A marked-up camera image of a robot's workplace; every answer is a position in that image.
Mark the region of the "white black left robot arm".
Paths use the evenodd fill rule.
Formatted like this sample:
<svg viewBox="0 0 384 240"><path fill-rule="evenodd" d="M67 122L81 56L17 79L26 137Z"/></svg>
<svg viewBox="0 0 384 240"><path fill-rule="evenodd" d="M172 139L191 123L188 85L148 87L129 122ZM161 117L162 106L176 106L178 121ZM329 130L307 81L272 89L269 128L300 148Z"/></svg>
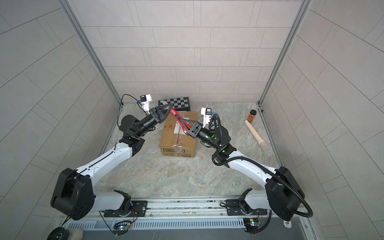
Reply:
<svg viewBox="0 0 384 240"><path fill-rule="evenodd" d="M119 127L123 137L113 148L75 170L67 168L59 174L51 207L75 221L89 212L98 211L113 216L128 216L133 208L129 194L118 190L97 193L94 186L120 163L137 154L145 142L142 137L157 124L163 123L172 108L172 104L152 108L142 120L132 115L124 116Z"/></svg>

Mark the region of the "brown cardboard express box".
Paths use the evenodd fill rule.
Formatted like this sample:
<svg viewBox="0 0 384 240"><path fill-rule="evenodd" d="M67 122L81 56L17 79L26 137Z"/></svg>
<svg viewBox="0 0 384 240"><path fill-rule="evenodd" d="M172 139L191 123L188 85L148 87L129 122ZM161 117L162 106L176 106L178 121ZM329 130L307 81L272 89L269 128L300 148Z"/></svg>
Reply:
<svg viewBox="0 0 384 240"><path fill-rule="evenodd" d="M162 155L167 157L194 158L196 155L196 139L183 132L171 113L165 120L159 147Z"/></svg>

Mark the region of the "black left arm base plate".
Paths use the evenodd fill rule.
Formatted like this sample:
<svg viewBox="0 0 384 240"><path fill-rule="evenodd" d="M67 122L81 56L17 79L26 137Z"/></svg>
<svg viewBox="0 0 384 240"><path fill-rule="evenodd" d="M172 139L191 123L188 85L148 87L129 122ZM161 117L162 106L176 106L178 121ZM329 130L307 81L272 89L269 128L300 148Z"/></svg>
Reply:
<svg viewBox="0 0 384 240"><path fill-rule="evenodd" d="M107 218L133 218L144 217L147 210L147 201L130 201L123 203L118 210L105 210L104 217Z"/></svg>

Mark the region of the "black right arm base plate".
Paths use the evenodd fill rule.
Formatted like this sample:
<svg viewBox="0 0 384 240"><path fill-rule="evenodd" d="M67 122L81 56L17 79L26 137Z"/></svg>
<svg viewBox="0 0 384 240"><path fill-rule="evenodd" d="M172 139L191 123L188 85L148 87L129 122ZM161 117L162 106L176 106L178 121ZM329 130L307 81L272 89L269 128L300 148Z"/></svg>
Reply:
<svg viewBox="0 0 384 240"><path fill-rule="evenodd" d="M220 203L220 206L227 210L228 216L265 216L268 214L268 211L264 209L251 209L251 207L242 200L228 199Z"/></svg>

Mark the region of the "red utility knife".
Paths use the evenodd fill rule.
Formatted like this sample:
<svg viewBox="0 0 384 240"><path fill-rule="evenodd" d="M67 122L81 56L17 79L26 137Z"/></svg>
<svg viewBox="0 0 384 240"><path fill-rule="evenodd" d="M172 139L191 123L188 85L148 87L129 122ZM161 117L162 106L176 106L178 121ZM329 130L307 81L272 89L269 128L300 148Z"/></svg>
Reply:
<svg viewBox="0 0 384 240"><path fill-rule="evenodd" d="M170 111L170 113L172 114L172 116L176 119L176 121L180 124L183 132L185 134L188 133L188 130L190 129L186 129L184 126L183 126L183 118L178 114L178 112L172 108L172 110Z"/></svg>

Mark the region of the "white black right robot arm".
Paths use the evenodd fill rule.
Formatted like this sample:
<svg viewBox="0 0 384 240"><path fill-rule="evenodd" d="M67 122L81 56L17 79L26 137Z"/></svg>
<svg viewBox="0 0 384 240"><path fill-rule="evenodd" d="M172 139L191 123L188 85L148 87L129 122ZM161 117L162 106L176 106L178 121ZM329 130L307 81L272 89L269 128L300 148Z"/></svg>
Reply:
<svg viewBox="0 0 384 240"><path fill-rule="evenodd" d="M290 171L284 167L274 169L262 165L243 155L230 144L231 137L227 129L221 125L218 115L214 115L212 119L215 126L212 130L204 128L197 121L178 116L175 118L186 135L197 138L216 150L212 155L212 161L216 166L237 170L264 188L264 193L258 194L252 189L247 189L240 196L237 208L244 214L250 215L257 209L266 209L285 221L290 221L293 215L302 217L313 215L311 209L307 209L305 213L298 210L300 205L307 207L308 204Z"/></svg>

